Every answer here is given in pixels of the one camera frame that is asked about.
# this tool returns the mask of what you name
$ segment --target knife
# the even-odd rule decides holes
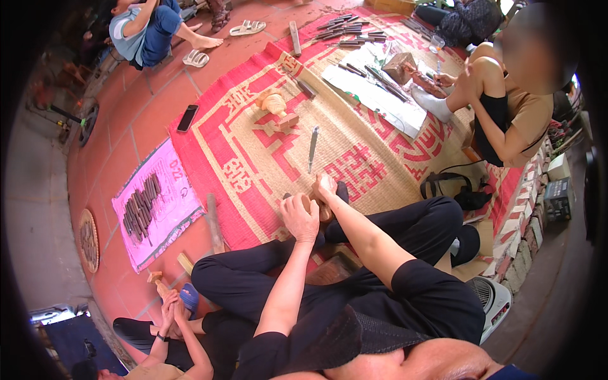
[[[310,152],[308,153],[308,174],[313,170],[314,149],[317,146],[317,136],[319,135],[319,126],[313,128],[313,136],[310,138]]]

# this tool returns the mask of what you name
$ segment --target concrete wall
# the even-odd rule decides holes
[[[30,311],[77,306],[92,298],[72,232],[67,157],[56,140],[59,132],[58,125],[22,107],[7,152],[8,245]]]

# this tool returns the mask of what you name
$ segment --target blue slipper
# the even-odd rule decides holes
[[[198,292],[194,288],[194,285],[189,282],[184,284],[182,291],[179,292],[179,298],[184,301],[184,306],[186,307],[186,309],[190,310],[190,312],[192,313],[190,315],[190,320],[195,320],[196,309],[198,308]]]

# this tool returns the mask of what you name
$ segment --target red and beige mat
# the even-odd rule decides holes
[[[437,56],[428,43],[402,25],[401,15],[379,15],[365,8],[349,10],[370,29],[382,29],[390,39],[405,44],[416,59],[434,67]],[[316,27],[337,15],[328,15],[300,29],[300,40],[314,36]],[[365,214],[396,209],[421,200],[420,182],[431,172],[470,160],[461,152],[472,111],[458,112],[448,124],[429,114],[416,139],[400,133],[372,110],[339,95],[320,79],[329,60],[347,51],[324,43],[304,43],[302,56],[293,58],[291,37],[269,43],[265,50],[220,77],[198,100],[196,119],[187,133],[176,132],[179,117],[170,125],[171,140],[199,199],[213,192],[218,219],[231,249],[252,247],[288,236],[278,216],[286,192],[310,192],[314,174],[325,171],[347,183],[353,207]],[[440,52],[442,70],[457,75],[463,60],[452,50]],[[307,81],[317,92],[310,100],[282,66]],[[288,112],[300,122],[287,131],[272,125],[277,116],[255,106],[257,94],[280,88]],[[308,174],[312,129],[320,133],[313,173]],[[481,164],[459,168],[478,181],[488,170]],[[495,229],[510,203],[521,170],[489,170],[491,203],[477,214],[487,214]]]

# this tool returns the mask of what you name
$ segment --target smartphone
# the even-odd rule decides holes
[[[182,120],[180,120],[178,125],[179,132],[186,132],[190,129],[190,125],[192,124],[192,120],[194,120],[194,116],[196,115],[197,111],[198,106],[194,104],[191,104],[188,106],[188,108],[186,108],[186,112],[184,113],[184,116],[182,116]]]

